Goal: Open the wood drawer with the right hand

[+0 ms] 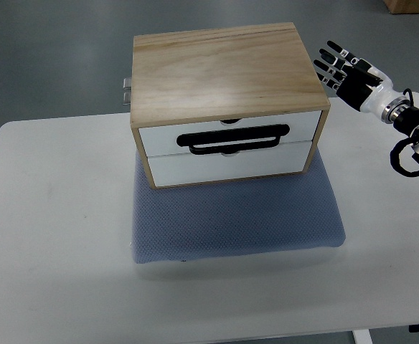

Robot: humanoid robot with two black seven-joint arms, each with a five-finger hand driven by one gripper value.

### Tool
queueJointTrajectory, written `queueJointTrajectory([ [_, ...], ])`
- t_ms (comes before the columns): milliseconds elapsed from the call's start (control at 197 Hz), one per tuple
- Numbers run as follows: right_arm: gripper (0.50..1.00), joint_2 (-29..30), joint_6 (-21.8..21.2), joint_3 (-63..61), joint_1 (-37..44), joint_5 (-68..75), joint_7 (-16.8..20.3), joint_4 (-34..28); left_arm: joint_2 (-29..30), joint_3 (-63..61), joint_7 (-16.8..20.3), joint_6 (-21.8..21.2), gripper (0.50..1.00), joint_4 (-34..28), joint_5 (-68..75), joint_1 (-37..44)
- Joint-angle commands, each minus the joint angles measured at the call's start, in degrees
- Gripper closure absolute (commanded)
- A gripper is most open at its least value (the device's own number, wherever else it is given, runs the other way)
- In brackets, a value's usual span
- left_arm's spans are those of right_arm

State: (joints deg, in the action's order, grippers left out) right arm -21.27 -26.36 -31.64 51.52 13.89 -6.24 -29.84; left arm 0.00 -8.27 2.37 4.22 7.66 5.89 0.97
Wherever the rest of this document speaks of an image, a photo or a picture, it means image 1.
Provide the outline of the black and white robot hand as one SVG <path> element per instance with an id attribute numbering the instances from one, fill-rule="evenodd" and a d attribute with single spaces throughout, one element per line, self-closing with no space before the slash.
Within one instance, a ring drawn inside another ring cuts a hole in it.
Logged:
<path id="1" fill-rule="evenodd" d="M 413 104 L 411 96 L 394 90 L 392 80 L 367 60 L 329 40 L 314 60 L 318 79 L 348 106 L 372 113 L 391 124 L 400 112 Z"/>

